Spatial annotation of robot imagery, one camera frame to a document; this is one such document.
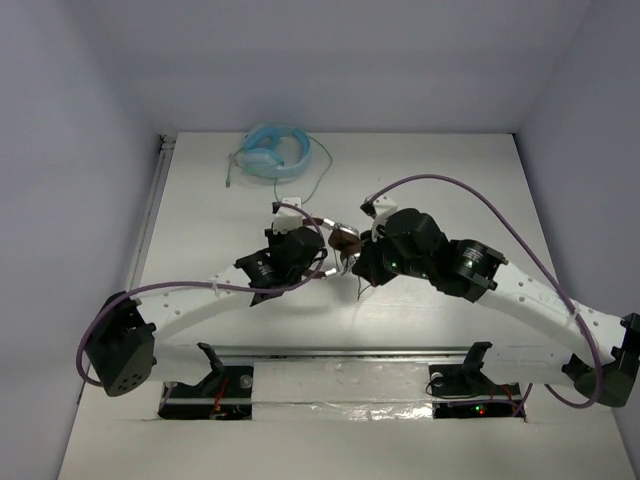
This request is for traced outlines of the brown silver headphones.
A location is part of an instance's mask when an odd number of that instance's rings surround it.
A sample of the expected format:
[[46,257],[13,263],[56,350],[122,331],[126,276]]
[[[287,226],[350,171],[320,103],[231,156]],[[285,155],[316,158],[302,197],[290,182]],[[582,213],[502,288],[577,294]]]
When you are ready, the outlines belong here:
[[313,217],[315,223],[329,232],[328,245],[336,254],[336,267],[326,271],[305,272],[313,279],[327,279],[336,275],[351,273],[361,254],[361,239],[357,229],[328,218]]

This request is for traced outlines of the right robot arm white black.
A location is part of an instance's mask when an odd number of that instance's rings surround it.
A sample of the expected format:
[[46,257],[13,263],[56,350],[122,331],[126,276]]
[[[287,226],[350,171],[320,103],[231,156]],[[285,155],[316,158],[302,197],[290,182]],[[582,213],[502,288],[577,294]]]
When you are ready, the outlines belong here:
[[428,214],[366,202],[354,275],[373,286],[398,276],[428,281],[438,292],[494,310],[543,334],[552,345],[499,346],[478,341],[460,367],[463,384],[483,393],[495,383],[571,386],[600,404],[626,405],[639,372],[639,317],[600,312],[526,274],[495,249],[451,240]]

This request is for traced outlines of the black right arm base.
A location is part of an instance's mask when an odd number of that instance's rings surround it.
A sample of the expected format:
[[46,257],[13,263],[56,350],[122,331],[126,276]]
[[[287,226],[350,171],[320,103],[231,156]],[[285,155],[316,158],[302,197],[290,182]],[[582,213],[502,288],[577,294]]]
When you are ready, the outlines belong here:
[[527,393],[518,383],[499,384],[483,372],[490,342],[476,342],[461,363],[429,367],[425,393],[433,400],[433,417],[445,419],[520,418],[526,419]]

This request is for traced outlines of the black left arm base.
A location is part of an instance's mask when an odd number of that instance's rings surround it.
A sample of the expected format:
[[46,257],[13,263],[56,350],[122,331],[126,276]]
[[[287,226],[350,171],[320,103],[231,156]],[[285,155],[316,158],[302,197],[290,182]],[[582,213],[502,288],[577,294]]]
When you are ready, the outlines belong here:
[[169,382],[158,407],[163,420],[251,420],[254,366],[225,365],[213,347],[199,342],[209,371],[198,383]]

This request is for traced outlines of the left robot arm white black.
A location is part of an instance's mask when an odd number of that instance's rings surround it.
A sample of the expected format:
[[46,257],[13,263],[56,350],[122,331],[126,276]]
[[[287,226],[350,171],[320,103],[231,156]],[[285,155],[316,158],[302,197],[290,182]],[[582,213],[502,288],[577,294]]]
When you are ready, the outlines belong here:
[[206,281],[151,284],[107,298],[82,337],[78,357],[97,374],[88,382],[119,397],[147,381],[160,346],[217,315],[254,307],[300,288],[326,258],[324,238],[309,227],[266,233],[268,246]]

